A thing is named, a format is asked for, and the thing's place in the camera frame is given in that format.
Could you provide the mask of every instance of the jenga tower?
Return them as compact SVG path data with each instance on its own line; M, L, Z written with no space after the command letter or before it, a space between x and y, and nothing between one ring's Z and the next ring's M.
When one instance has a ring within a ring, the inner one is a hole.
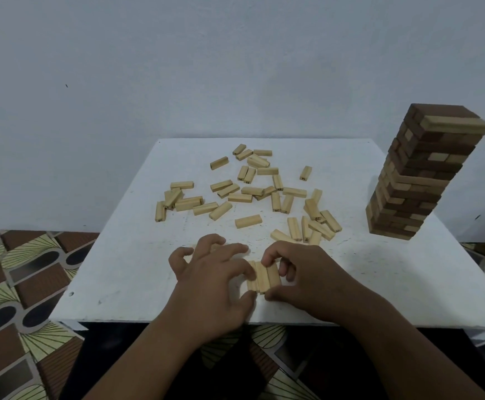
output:
M411 104L366 207L370 232L410 240L484 134L463 106Z

